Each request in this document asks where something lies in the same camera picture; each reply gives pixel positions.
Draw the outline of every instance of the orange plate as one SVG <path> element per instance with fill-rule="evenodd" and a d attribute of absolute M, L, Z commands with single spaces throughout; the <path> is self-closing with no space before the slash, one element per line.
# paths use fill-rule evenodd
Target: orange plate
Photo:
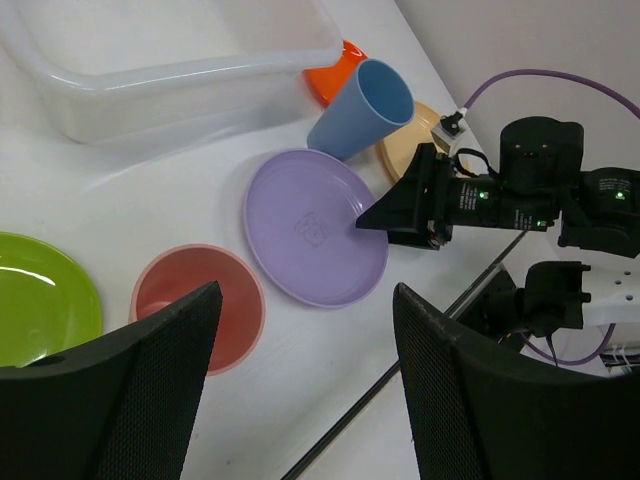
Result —
<path fill-rule="evenodd" d="M 367 58 L 362 50 L 345 40 L 342 58 L 333 67 L 305 70 L 307 84 L 318 103 L 327 108 L 358 64 Z"/>

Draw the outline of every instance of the cable connector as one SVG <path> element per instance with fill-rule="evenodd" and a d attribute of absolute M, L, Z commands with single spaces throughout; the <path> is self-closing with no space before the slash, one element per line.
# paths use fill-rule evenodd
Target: cable connector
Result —
<path fill-rule="evenodd" d="M 466 131 L 460 123 L 466 113 L 467 109 L 461 108 L 453 115 L 442 117 L 440 123 L 431 130 L 433 143 L 447 155 L 451 154 L 460 137 Z"/>

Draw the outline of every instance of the plastic cup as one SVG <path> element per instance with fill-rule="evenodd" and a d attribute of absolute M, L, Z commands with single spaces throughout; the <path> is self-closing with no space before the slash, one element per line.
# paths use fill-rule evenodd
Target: plastic cup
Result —
<path fill-rule="evenodd" d="M 222 291 L 222 312 L 208 375 L 226 372 L 246 359 L 264 328 L 262 288 L 237 256 L 211 245 L 184 245 L 169 250 L 142 272 L 133 291 L 131 321 L 141 320 L 207 282 Z"/>
<path fill-rule="evenodd" d="M 343 162 L 409 124 L 411 91 L 380 60 L 361 62 L 307 138 L 307 145 Z"/>

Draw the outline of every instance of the embossed logo on plate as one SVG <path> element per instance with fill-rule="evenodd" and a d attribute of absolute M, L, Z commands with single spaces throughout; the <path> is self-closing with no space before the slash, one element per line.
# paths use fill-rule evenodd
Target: embossed logo on plate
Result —
<path fill-rule="evenodd" d="M 296 223 L 295 231 L 313 248 L 318 248 L 327 239 L 325 230 L 317 219 L 315 212 L 307 213 Z"/>

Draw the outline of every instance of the robotic arm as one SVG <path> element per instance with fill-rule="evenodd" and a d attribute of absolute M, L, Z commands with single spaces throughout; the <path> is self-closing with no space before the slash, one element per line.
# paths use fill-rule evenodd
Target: robotic arm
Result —
<path fill-rule="evenodd" d="M 439 250 L 451 241 L 455 225 L 544 232 L 562 214 L 561 247 L 635 258 L 640 172 L 613 167 L 582 172 L 583 144 L 577 123 L 523 118 L 502 131 L 499 172 L 487 161 L 489 174 L 479 176 L 464 170 L 457 155 L 421 144 L 402 179 L 356 227 L 385 230 L 390 243 Z M 583 292 L 583 276 L 587 291 L 598 293 Z M 483 333 L 530 333 L 550 342 L 559 328 L 636 321 L 632 277 L 612 276 L 580 262 L 534 265 L 524 288 L 483 300 Z"/>
<path fill-rule="evenodd" d="M 584 130 L 529 117 L 500 136 L 500 170 L 459 178 L 457 156 L 421 144 L 400 181 L 356 227 L 395 244 L 438 250 L 454 225 L 544 232 L 560 218 L 558 245 L 629 258 L 640 253 L 640 172 L 581 172 Z"/>

